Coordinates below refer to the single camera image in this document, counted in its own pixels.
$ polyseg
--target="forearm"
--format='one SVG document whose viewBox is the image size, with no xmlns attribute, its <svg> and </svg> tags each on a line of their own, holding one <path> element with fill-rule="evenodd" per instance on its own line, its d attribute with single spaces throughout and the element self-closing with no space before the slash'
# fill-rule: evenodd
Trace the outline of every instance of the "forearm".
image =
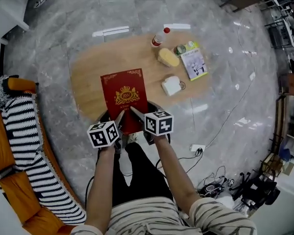
<svg viewBox="0 0 294 235">
<path fill-rule="evenodd" d="M 178 206 L 187 214 L 191 205 L 200 198 L 192 181 L 180 164 L 174 150 L 165 137 L 155 137 L 155 144 L 170 190 Z"/>
<path fill-rule="evenodd" d="M 113 164 L 114 148 L 102 151 L 87 199 L 85 225 L 95 226 L 103 234 L 107 231 L 112 210 Z"/>
</svg>

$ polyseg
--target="can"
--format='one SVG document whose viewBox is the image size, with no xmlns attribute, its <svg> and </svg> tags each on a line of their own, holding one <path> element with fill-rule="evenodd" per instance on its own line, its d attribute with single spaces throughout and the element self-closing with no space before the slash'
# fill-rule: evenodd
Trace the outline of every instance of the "can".
<svg viewBox="0 0 294 235">
<path fill-rule="evenodd" d="M 180 55 L 182 55 L 183 53 L 186 52 L 186 48 L 184 45 L 178 45 L 178 46 L 174 47 L 173 52 L 176 56 L 179 57 Z"/>
</svg>

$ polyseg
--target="gold crest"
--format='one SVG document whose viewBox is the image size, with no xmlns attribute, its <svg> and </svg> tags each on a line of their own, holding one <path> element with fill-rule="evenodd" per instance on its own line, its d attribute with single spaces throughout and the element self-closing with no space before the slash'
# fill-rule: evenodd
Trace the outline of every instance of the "gold crest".
<svg viewBox="0 0 294 235">
<path fill-rule="evenodd" d="M 120 92 L 116 92 L 116 96 L 114 97 L 116 105 L 134 102 L 139 99 L 139 93 L 136 91 L 135 87 L 130 90 L 129 86 L 123 86 L 120 88 Z"/>
</svg>

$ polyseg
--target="plastic bottle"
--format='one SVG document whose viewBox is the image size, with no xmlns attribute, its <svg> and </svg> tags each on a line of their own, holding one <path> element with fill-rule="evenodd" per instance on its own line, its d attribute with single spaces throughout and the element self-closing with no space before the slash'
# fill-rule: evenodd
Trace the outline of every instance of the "plastic bottle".
<svg viewBox="0 0 294 235">
<path fill-rule="evenodd" d="M 159 31 L 151 40 L 151 46 L 154 48 L 159 47 L 164 40 L 166 39 L 166 35 L 170 32 L 169 28 L 164 28 L 163 30 Z"/>
</svg>

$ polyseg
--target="oval wooden table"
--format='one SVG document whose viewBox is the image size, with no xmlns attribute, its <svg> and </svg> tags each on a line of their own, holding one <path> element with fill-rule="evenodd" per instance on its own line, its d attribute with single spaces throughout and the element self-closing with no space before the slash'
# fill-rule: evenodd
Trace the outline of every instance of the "oval wooden table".
<svg viewBox="0 0 294 235">
<path fill-rule="evenodd" d="M 158 62 L 159 48 L 150 46 L 152 37 L 152 34 L 146 34 L 119 39 L 93 46 L 79 55 L 73 64 L 71 81 L 76 103 L 85 116 L 96 120 L 107 110 L 100 76 L 119 71 L 141 68 L 147 99 L 162 107 L 199 96 L 209 88 L 209 74 L 191 82 L 182 60 L 175 68 Z M 188 41 L 196 41 L 196 38 L 188 32 L 171 32 L 161 47 L 172 49 Z M 173 96 L 166 96 L 161 83 L 172 75 L 178 76 L 186 88 Z"/>
</svg>

